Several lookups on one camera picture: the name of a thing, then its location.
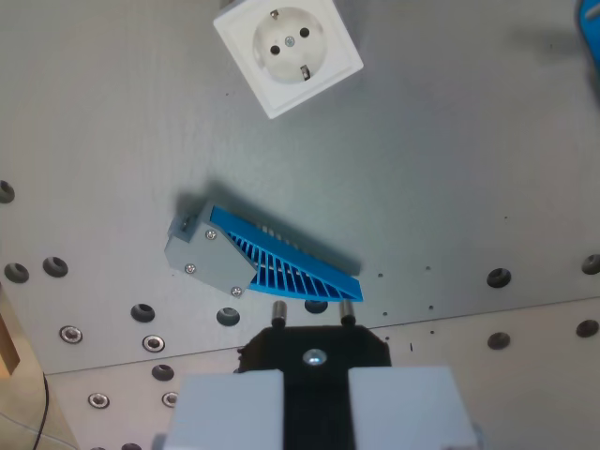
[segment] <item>metal pin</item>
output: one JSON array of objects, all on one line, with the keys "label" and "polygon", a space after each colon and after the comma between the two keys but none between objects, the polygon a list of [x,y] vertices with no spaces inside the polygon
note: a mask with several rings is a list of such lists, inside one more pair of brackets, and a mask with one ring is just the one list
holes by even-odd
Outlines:
[{"label": "metal pin", "polygon": [[308,70],[308,66],[304,65],[300,67],[300,70],[302,70],[302,76],[304,77],[304,81],[306,82],[310,80],[310,70]]},{"label": "metal pin", "polygon": [[288,306],[283,300],[277,300],[273,304],[273,315],[271,316],[271,325],[273,328],[283,328],[288,318]]},{"label": "metal pin", "polygon": [[342,300],[339,304],[339,315],[341,316],[341,324],[352,326],[356,324],[356,318],[354,317],[353,302],[348,299]]}]

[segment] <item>gray metal surface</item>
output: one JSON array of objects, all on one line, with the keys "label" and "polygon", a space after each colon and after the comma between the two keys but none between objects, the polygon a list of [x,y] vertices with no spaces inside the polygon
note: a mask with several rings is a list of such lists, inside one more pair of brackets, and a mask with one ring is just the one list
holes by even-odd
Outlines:
[{"label": "gray metal surface", "polygon": [[[570,2],[339,1],[365,68],[275,120],[213,28],[218,0],[34,3],[0,2],[0,267],[30,274],[0,279],[47,373],[268,324],[274,298],[165,260],[173,216],[208,198],[360,274],[371,327],[600,292],[580,270],[600,247],[600,107]],[[512,281],[492,290],[498,267]],[[225,307],[239,324],[218,324]],[[289,325],[316,323],[336,308],[288,302]]]},{"label": "gray metal surface", "polygon": [[[395,367],[449,366],[469,416],[493,450],[597,450],[600,334],[577,336],[586,319],[600,320],[600,299],[373,331],[389,344]],[[513,340],[494,351],[488,337],[499,331]],[[51,375],[49,383],[82,450],[119,449],[129,442],[149,450],[155,435],[167,432],[173,414],[162,405],[162,395],[181,393],[181,381],[190,374],[231,374],[237,356],[234,350],[189,354]],[[172,367],[174,378],[155,380],[156,364]],[[109,396],[111,406],[90,407],[87,396],[93,392]],[[235,404],[227,409],[235,410]],[[383,409],[369,412],[377,416]]]}]

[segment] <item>bolt head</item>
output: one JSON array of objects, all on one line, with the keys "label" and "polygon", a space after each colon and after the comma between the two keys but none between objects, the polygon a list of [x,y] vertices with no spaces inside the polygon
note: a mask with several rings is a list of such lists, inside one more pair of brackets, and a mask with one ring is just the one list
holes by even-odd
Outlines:
[{"label": "bolt head", "polygon": [[302,355],[302,360],[305,364],[315,368],[325,364],[325,361],[327,361],[327,353],[321,349],[310,349]]}]

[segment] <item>wooden edge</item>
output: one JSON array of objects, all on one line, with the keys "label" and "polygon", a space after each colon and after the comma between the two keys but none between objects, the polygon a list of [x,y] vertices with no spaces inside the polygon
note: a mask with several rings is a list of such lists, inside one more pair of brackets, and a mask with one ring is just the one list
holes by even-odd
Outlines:
[{"label": "wooden edge", "polygon": [[7,325],[0,314],[0,379],[10,377],[20,361]]}]

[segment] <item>3d printed part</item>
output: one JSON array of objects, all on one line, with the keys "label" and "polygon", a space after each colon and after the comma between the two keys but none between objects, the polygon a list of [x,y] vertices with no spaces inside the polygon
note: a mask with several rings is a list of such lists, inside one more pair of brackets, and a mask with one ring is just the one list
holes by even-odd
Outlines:
[{"label": "3d printed part", "polygon": [[176,217],[165,254],[171,267],[234,296],[251,289],[303,300],[363,300],[358,280],[224,209]]}]

